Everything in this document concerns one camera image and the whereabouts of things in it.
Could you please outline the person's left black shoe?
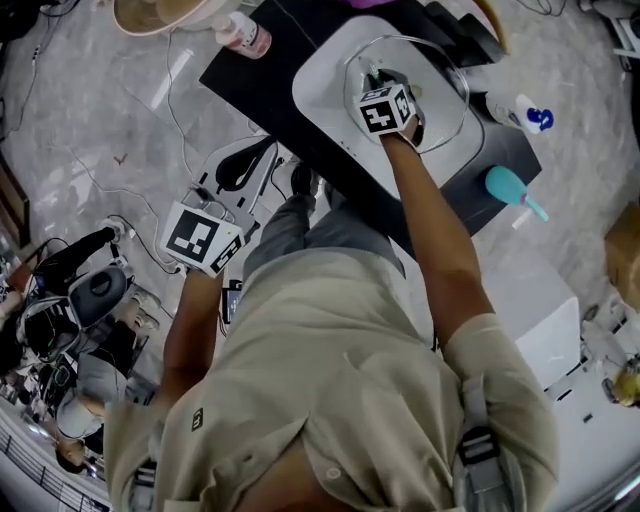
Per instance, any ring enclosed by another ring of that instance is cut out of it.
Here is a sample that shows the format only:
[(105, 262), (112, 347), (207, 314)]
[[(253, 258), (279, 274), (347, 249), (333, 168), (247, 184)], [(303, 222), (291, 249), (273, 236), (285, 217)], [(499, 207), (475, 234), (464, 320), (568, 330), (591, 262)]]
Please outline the person's left black shoe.
[(294, 168), (290, 185), (293, 195), (314, 196), (316, 190), (316, 176), (306, 164), (300, 162)]

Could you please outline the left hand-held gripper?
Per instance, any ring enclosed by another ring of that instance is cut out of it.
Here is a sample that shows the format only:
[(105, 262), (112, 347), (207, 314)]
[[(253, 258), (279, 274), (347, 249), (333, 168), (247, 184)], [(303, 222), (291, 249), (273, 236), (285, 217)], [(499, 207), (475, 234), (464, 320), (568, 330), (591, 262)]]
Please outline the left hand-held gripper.
[[(202, 187), (191, 188), (172, 204), (162, 250), (210, 277), (221, 274), (259, 227), (248, 211), (264, 191), (277, 158), (277, 141), (270, 135), (241, 138), (214, 151), (202, 166)], [(222, 190), (222, 201), (205, 188)]]

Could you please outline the open grey equipment case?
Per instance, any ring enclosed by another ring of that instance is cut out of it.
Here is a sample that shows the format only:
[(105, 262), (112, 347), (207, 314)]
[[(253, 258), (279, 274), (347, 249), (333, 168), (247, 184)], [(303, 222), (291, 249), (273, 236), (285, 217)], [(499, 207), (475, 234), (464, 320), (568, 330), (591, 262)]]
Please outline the open grey equipment case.
[(16, 327), (17, 340), (43, 363), (74, 349), (82, 334), (124, 298), (130, 282), (117, 266), (106, 266), (76, 280), (65, 295), (29, 301)]

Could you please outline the dark cabinet countertop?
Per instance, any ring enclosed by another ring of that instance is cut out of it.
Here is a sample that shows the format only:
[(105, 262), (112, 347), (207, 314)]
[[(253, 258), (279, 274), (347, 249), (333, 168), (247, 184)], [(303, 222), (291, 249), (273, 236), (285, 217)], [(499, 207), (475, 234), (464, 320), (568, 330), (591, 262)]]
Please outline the dark cabinet countertop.
[[(308, 164), (370, 224), (409, 250), (411, 243), (398, 194), (392, 196), (379, 185), (298, 110), (293, 98), (292, 86), (300, 68), (344, 23), (359, 16), (379, 17), (402, 35), (440, 47), (447, 42), (418, 0), (396, 0), (364, 11), (338, 0), (264, 0), (253, 18), (271, 33), (266, 55), (251, 60), (221, 50), (201, 81)], [(522, 131), (492, 121), (477, 103), (469, 104), (484, 130), (483, 146), (469, 164), (438, 187), (474, 234), (503, 208), (485, 188), (486, 173), (501, 165), (530, 183), (540, 174), (541, 166)]]

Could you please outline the teal bottle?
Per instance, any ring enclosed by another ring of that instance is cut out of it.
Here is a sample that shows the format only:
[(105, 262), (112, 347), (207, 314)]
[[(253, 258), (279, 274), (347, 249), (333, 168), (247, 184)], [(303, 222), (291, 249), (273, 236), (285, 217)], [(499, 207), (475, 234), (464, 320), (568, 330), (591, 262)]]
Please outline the teal bottle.
[(550, 220), (546, 211), (529, 194), (524, 182), (510, 169), (493, 166), (485, 176), (485, 187), (497, 200), (531, 209), (544, 222)]

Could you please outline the white box cabinet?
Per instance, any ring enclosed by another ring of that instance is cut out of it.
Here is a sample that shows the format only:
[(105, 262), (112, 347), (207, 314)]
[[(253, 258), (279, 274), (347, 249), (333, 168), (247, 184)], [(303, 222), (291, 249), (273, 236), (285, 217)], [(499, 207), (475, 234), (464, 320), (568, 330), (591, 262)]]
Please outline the white box cabinet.
[(567, 376), (581, 360), (580, 307), (577, 296), (545, 260), (527, 269), (516, 290), (526, 329), (516, 344), (543, 390)]

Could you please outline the white rounded tray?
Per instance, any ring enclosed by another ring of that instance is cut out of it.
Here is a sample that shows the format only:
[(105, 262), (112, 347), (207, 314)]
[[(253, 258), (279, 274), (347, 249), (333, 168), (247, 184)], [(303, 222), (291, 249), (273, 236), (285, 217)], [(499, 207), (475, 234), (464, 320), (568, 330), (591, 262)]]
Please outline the white rounded tray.
[[(348, 115), (343, 103), (342, 58), (363, 43), (382, 35), (402, 35), (387, 21), (359, 16), (344, 23), (297, 72), (293, 98), (298, 110), (338, 147), (363, 167), (392, 196), (398, 194), (391, 166), (380, 145), (369, 142)], [(469, 109), (462, 131), (444, 147), (421, 154), (430, 175), (443, 186), (469, 164), (484, 143), (484, 130)]]

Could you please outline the person's left forearm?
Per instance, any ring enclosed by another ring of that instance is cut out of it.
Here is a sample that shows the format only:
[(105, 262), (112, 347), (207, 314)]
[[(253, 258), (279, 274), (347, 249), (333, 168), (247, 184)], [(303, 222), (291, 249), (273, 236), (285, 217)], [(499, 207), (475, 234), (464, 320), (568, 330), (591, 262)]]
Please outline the person's left forearm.
[(163, 350), (158, 399), (174, 403), (207, 374), (216, 346), (223, 274), (191, 270)]

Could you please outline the person's right forearm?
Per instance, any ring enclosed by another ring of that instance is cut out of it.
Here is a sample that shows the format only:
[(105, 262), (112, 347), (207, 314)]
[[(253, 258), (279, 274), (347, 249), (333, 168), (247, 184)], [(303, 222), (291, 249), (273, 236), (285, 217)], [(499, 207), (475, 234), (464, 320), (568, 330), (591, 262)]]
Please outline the person's right forearm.
[(482, 284), (477, 253), (465, 226), (411, 145), (397, 135), (384, 135), (381, 142), (401, 198), (436, 335), (446, 344), (468, 320), (494, 311)]

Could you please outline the pink plastic basin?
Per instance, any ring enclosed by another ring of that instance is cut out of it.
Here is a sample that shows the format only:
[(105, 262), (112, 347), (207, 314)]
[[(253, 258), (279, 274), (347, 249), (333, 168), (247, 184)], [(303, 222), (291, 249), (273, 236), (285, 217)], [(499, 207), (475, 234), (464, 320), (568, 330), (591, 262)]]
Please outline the pink plastic basin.
[(202, 31), (213, 18), (236, 11), (242, 0), (113, 0), (117, 26), (136, 37), (156, 35), (173, 29)]

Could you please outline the small screen device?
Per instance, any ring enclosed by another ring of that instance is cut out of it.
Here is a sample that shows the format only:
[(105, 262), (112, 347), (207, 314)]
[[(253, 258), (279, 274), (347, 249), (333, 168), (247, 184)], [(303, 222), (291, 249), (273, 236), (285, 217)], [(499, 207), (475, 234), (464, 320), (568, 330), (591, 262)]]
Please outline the small screen device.
[(235, 316), (242, 288), (243, 282), (241, 280), (231, 279), (222, 289), (221, 319), (225, 326), (229, 326)]

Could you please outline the pink bottle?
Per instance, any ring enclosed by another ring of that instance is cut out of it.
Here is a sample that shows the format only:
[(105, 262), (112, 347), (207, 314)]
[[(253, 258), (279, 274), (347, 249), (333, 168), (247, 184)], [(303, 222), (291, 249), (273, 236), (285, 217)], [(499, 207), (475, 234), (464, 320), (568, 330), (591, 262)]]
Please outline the pink bottle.
[(263, 57), (271, 46), (270, 32), (239, 11), (216, 15), (212, 29), (218, 44), (252, 60)]

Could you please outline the person's beige shirt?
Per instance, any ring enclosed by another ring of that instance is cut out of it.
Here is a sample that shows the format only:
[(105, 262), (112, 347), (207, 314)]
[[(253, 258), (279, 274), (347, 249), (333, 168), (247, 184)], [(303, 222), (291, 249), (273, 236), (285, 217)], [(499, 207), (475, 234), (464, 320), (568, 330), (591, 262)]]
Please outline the person's beige shirt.
[(321, 488), (360, 512), (460, 512), (472, 488), (458, 450), (479, 419), (516, 506), (543, 512), (558, 436), (536, 377), (492, 313), (433, 353), (399, 280), (355, 251), (305, 251), (257, 271), (201, 382), (171, 407), (108, 407), (115, 511), (232, 512), (299, 442)]

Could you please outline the black flat item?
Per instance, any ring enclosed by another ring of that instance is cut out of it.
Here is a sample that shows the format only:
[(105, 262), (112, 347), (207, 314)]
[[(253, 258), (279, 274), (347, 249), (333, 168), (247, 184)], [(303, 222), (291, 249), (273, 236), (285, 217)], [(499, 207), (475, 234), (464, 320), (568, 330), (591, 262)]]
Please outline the black flat item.
[(495, 64), (506, 56), (497, 37), (473, 14), (456, 19), (437, 1), (427, 3), (424, 13), (452, 41), (444, 49), (458, 67)]

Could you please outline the yellow curved hoop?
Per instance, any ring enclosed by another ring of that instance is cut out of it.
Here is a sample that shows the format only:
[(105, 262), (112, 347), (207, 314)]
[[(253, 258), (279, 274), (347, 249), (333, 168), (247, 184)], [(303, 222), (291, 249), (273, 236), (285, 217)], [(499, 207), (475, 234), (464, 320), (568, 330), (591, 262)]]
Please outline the yellow curved hoop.
[(496, 11), (494, 10), (494, 8), (492, 7), (492, 5), (490, 4), (489, 0), (472, 0), (475, 5), (482, 11), (482, 13), (484, 14), (484, 16), (487, 18), (487, 20), (489, 21), (491, 27), (493, 28), (498, 42), (501, 46), (501, 48), (503, 49), (503, 51), (509, 55), (510, 54), (510, 48), (509, 48), (509, 42), (508, 39), (506, 37), (505, 31), (503, 29), (503, 26), (500, 22), (500, 19), (496, 13)]

